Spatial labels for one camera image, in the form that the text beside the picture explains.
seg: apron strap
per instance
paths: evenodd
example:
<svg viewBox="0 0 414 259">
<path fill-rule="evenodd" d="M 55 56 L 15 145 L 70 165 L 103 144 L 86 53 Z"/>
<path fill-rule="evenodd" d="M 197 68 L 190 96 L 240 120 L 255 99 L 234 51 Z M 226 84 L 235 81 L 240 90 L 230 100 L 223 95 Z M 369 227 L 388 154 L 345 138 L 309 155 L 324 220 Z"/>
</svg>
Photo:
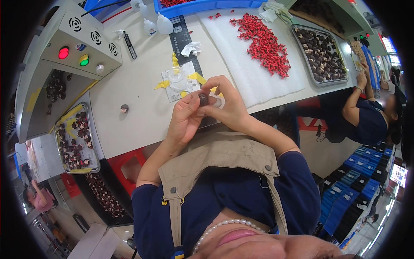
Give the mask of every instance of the apron strap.
<svg viewBox="0 0 414 259">
<path fill-rule="evenodd" d="M 171 232 L 173 234 L 174 247 L 181 246 L 181 204 L 180 199 L 172 199 L 170 202 Z"/>
<path fill-rule="evenodd" d="M 274 186 L 274 178 L 269 174 L 265 174 L 267 183 L 269 185 L 270 195 L 272 196 L 273 205 L 274 205 L 274 215 L 277 227 L 281 235 L 287 235 L 287 223 L 286 218 L 283 212 L 282 203 L 280 201 L 279 193 Z"/>
</svg>

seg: glass jar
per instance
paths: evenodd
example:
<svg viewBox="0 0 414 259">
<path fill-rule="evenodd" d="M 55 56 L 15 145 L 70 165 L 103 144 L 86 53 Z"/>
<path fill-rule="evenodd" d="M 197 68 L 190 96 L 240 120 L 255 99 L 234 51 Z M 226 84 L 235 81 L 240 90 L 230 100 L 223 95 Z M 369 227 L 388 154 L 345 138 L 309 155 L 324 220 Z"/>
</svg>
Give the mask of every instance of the glass jar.
<svg viewBox="0 0 414 259">
<path fill-rule="evenodd" d="M 188 87 L 187 73 L 182 67 L 172 67 L 168 71 L 170 87 L 175 92 L 182 92 Z"/>
</svg>

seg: label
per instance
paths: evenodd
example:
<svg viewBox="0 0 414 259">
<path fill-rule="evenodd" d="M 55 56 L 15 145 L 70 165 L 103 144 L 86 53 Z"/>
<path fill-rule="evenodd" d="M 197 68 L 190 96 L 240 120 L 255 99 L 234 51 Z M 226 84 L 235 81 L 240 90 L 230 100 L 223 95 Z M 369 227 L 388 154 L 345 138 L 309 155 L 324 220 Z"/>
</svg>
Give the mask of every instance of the label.
<svg viewBox="0 0 414 259">
<path fill-rule="evenodd" d="M 82 51 L 85 48 L 86 48 L 85 44 L 79 43 L 79 44 L 76 45 L 76 49 L 79 50 L 79 51 Z"/>
<path fill-rule="evenodd" d="M 174 27 L 174 33 L 182 32 L 182 31 L 183 31 L 183 29 L 181 28 L 181 25 L 177 26 L 177 27 Z"/>
</svg>

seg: glue bottle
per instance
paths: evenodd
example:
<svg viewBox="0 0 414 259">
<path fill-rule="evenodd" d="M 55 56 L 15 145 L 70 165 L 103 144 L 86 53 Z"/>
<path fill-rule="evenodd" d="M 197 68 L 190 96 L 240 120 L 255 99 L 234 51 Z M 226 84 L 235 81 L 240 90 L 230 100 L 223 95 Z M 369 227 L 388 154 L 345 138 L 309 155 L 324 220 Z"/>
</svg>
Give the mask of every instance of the glue bottle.
<svg viewBox="0 0 414 259">
<path fill-rule="evenodd" d="M 144 2 L 142 0 L 138 0 L 140 2 L 140 12 L 141 12 L 141 16 L 144 18 L 148 17 L 148 8 L 146 5 L 144 5 Z"/>
<path fill-rule="evenodd" d="M 131 0 L 132 10 L 138 12 L 140 10 L 140 0 Z"/>
<path fill-rule="evenodd" d="M 158 12 L 158 21 L 156 22 L 158 32 L 161 34 L 171 34 L 174 31 L 173 23 Z"/>
<path fill-rule="evenodd" d="M 148 35 L 154 35 L 156 33 L 155 24 L 144 18 L 144 31 Z"/>
</svg>

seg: green light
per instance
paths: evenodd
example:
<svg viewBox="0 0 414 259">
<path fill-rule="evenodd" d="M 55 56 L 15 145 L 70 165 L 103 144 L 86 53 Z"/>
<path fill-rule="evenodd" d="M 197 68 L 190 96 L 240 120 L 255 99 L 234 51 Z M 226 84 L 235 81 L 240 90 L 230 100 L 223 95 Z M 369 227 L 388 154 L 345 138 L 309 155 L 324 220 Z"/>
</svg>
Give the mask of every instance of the green light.
<svg viewBox="0 0 414 259">
<path fill-rule="evenodd" d="M 88 59 L 85 59 L 85 60 L 82 60 L 79 65 L 81 67 L 83 67 L 83 66 L 86 66 L 87 64 L 89 64 L 89 58 Z"/>
</svg>

